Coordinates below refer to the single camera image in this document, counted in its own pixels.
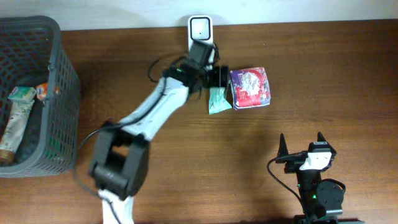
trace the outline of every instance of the green packet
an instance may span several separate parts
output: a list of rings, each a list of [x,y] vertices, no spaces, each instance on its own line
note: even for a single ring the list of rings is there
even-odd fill
[[[16,86],[8,98],[16,103],[30,103],[36,95],[36,89],[33,87]]]
[[[209,114],[219,113],[232,108],[230,103],[226,100],[225,87],[211,87],[209,91]]]

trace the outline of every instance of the wooden table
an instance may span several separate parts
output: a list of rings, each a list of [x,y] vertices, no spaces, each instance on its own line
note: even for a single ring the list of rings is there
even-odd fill
[[[159,56],[187,49],[187,29],[63,32],[80,76],[79,141],[108,118],[133,111],[155,86],[146,77]],[[306,150],[318,131],[337,150],[322,174],[347,186],[342,218],[398,220],[398,21],[306,22],[217,26],[221,62],[264,67],[267,108],[208,115],[191,98],[156,135],[149,173],[136,196],[142,223],[233,223],[291,218],[297,199],[266,171],[279,134],[290,152]],[[158,73],[170,63],[163,61]],[[81,152],[87,177],[94,141]],[[295,189],[282,165],[271,169]],[[101,223],[101,202],[71,173],[1,179],[0,223]]]

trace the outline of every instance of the cream tube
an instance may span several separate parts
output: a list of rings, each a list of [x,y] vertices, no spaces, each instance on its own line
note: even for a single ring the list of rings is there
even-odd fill
[[[24,136],[27,120],[34,104],[12,102],[10,117],[0,142],[0,162],[10,164]]]

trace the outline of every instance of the basket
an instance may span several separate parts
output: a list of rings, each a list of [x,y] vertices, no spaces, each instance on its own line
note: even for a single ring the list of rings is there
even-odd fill
[[[57,175],[75,165],[80,81],[60,39],[49,17],[0,19],[1,136],[12,89],[49,83],[44,101],[35,99],[14,163],[0,167],[0,177]]]

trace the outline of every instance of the white wall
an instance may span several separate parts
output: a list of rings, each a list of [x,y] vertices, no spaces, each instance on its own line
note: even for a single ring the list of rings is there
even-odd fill
[[[0,17],[46,15],[63,30],[398,18],[398,0],[0,0]]]

